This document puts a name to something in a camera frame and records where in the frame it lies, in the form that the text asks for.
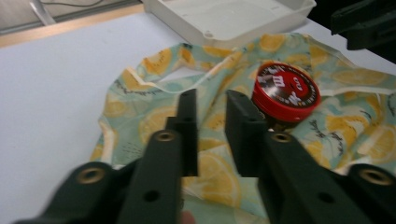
white plastic container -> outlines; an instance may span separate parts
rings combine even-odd
[[[143,0],[153,13],[196,45],[232,49],[265,33],[304,22],[315,0]]]

white table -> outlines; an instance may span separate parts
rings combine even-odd
[[[307,20],[306,33],[352,62],[396,73],[367,50]],[[128,65],[184,42],[150,14],[134,14],[0,49],[0,223],[38,215],[68,173],[89,160],[106,90]]]

wooden edge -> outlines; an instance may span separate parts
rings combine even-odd
[[[44,38],[47,36],[58,35],[99,22],[110,21],[119,17],[124,17],[140,12],[144,12],[143,4],[131,7],[123,7],[72,21],[64,21],[50,26],[43,26],[14,34],[0,35],[0,48]]]

red bottle cap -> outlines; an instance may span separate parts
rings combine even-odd
[[[320,94],[302,68],[271,61],[258,71],[252,100],[274,119],[299,122],[320,103]]]

lemon pattern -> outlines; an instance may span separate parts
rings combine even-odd
[[[200,153],[198,159],[200,176],[183,178],[184,190],[205,200],[239,206],[241,191],[231,165],[208,151]]]
[[[290,130],[318,164],[338,170],[368,158],[396,171],[396,76],[357,67],[337,50],[299,34],[263,35],[239,49],[179,44],[144,58],[135,70],[126,68],[107,92],[102,135],[91,160],[122,166],[142,157],[150,136],[176,114],[179,95],[197,89],[201,174],[183,178],[186,204],[197,220],[218,218],[223,211],[229,215],[217,223],[266,223],[257,180],[235,171],[224,134],[225,92],[251,97],[266,60],[302,67],[320,89],[320,106]],[[199,75],[162,81],[181,67]],[[205,206],[194,207],[199,202]]]

